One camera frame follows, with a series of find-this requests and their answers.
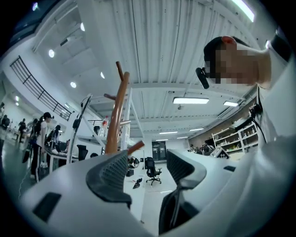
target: pants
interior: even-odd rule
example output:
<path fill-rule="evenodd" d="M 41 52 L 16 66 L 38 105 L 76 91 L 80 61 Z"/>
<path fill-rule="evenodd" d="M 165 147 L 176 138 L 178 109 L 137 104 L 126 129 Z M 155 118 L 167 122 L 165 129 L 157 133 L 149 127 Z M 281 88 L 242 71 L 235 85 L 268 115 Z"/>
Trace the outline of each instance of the pants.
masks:
<path fill-rule="evenodd" d="M 24 131 L 22 130 L 22 131 L 19 131 L 19 132 L 20 132 L 19 142 L 21 143 L 22 142 L 22 137 L 23 137 Z"/>
<path fill-rule="evenodd" d="M 41 147 L 37 144 L 33 144 L 33 160 L 31 164 L 31 174 L 36 175 L 37 167 L 39 167 L 40 163 L 40 157 L 39 157 L 39 151 Z"/>

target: doorway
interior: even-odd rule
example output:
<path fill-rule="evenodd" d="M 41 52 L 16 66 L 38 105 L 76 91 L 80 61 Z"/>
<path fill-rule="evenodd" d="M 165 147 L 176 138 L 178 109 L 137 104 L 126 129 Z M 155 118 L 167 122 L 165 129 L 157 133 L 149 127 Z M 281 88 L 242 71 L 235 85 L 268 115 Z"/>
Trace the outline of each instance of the doorway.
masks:
<path fill-rule="evenodd" d="M 167 159 L 166 142 L 152 142 L 152 158 L 155 161 Z"/>

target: white floor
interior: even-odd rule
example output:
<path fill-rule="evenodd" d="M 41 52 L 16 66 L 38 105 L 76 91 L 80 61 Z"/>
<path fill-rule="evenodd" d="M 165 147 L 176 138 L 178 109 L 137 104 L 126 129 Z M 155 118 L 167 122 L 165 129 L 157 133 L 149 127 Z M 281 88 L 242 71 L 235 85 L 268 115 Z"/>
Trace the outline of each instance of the white floor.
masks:
<path fill-rule="evenodd" d="M 146 183 L 146 180 L 150 179 L 148 176 L 143 179 L 145 182 L 145 197 L 141 221 L 144 222 L 143 226 L 149 232 L 155 236 L 158 236 L 158 222 L 162 200 L 166 195 L 175 190 L 177 185 L 168 171 L 166 163 L 155 164 L 155 168 L 156 170 L 157 168 L 162 168 L 162 173 L 159 176 L 161 184 L 157 181 L 154 181 L 153 185 L 151 186 L 151 181 Z"/>

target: white shelving unit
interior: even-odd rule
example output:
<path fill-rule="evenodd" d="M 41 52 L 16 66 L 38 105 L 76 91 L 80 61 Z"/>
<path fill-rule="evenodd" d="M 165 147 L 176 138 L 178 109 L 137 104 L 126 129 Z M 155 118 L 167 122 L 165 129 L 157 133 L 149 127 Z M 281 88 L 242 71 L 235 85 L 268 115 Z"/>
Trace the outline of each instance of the white shelving unit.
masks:
<path fill-rule="evenodd" d="M 221 137 L 223 136 L 223 133 L 226 132 L 229 132 L 229 128 L 222 130 L 218 133 L 212 134 L 212 137 L 214 139 L 215 147 L 223 147 L 227 151 L 227 153 L 232 153 L 234 151 L 242 151 L 243 153 L 246 153 L 248 151 L 248 148 L 258 145 L 258 131 L 257 127 L 255 126 L 255 123 L 253 122 L 252 124 L 239 130 L 238 132 L 232 133 L 230 135 L 226 134 L 227 136 Z M 238 145 L 239 147 L 232 150 L 227 150 L 230 147 L 233 147 L 233 145 Z"/>

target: white ceiling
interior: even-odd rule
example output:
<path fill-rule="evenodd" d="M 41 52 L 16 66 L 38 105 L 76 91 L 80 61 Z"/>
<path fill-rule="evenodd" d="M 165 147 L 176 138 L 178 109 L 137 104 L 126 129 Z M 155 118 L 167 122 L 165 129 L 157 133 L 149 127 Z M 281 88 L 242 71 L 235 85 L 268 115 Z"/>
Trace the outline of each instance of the white ceiling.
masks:
<path fill-rule="evenodd" d="M 217 123 L 217 116 L 227 109 L 226 100 L 246 100 L 250 87 L 210 84 L 204 90 L 195 73 L 204 64 L 204 46 L 217 36 L 236 36 L 258 48 L 250 33 L 253 23 L 232 1 L 215 1 L 213 6 L 207 0 L 77 0 L 78 7 L 67 2 L 37 52 L 77 102 L 89 93 L 116 94 L 116 61 L 130 72 L 129 87 L 144 133 L 156 137 L 161 131 L 190 136 L 189 129 Z M 82 19 L 85 32 L 80 29 Z M 60 47 L 67 36 L 77 39 Z M 54 58 L 48 56 L 49 49 L 55 50 Z M 76 89 L 70 87 L 72 81 Z M 179 110 L 173 98 L 185 92 L 210 101 Z M 93 101 L 91 107 L 100 116 L 110 116 L 113 102 Z M 135 121 L 131 134 L 140 135 Z"/>

